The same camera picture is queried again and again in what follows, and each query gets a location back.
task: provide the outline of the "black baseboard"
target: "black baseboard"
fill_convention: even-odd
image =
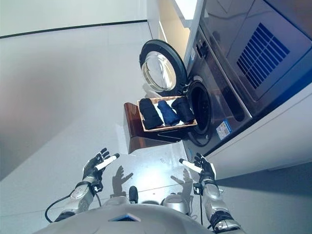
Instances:
[[[16,34],[0,36],[0,39],[23,36],[23,35],[34,34],[34,33],[45,33],[45,32],[53,32],[53,31],[68,30],[68,29],[75,29],[75,28],[88,28],[88,27],[96,27],[96,26],[118,25],[118,24],[128,24],[128,23],[142,23],[142,22],[147,22],[147,19],[111,22],[111,23],[97,23],[97,24],[88,24],[88,25],[80,25],[80,26],[72,26],[72,27],[64,27],[64,28],[52,28],[52,29],[45,29],[45,30],[38,30],[38,31],[26,32],[26,33],[16,33]]]

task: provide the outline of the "brown wooden stand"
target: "brown wooden stand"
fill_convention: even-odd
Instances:
[[[182,134],[180,130],[143,131],[138,107],[129,102],[124,104],[124,130],[129,154],[137,149],[179,142]]]

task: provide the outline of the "folded garment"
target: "folded garment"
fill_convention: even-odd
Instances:
[[[194,121],[195,116],[191,111],[189,101],[186,97],[179,97],[171,106],[184,123],[191,123]]]
[[[174,126],[180,122],[179,116],[173,111],[173,109],[167,104],[166,101],[161,100],[158,102],[158,109],[160,109],[162,117],[166,125]]]
[[[154,129],[157,126],[163,124],[159,117],[155,106],[149,98],[143,98],[139,102],[140,112],[142,113],[144,120],[143,124],[147,130]]]

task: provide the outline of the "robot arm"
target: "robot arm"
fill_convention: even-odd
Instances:
[[[75,190],[70,194],[70,201],[65,205],[55,222],[89,209],[95,194],[103,189],[101,181],[105,167],[118,157],[119,154],[109,156],[109,152],[104,148],[86,163],[83,168],[82,181],[76,185]]]
[[[199,173],[199,183],[194,184],[194,193],[202,195],[202,205],[206,217],[215,233],[245,234],[240,225],[232,218],[228,207],[223,201],[215,182],[215,169],[204,156],[197,154],[195,162],[180,159],[180,162]]]

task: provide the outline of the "wooden tray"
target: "wooden tray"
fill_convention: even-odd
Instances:
[[[150,100],[152,101],[152,104],[157,104],[159,101],[162,101],[162,100],[169,101],[169,100],[174,100],[174,99],[177,99],[177,98],[180,98],[180,97],[181,96],[158,97],[158,98],[150,98]],[[145,132],[157,132],[157,131],[163,131],[163,130],[172,130],[172,129],[185,128],[185,127],[190,127],[190,126],[197,125],[197,121],[196,121],[196,119],[194,119],[194,121],[192,123],[189,123],[189,124],[183,124],[183,125],[178,125],[178,126],[158,126],[158,127],[154,128],[154,129],[147,130],[147,129],[145,129],[145,126],[143,124],[144,117],[141,114],[140,104],[139,103],[140,103],[140,101],[137,101],[137,107],[138,107],[138,110],[139,110],[141,123],[142,123],[142,126],[143,126],[143,130]]]

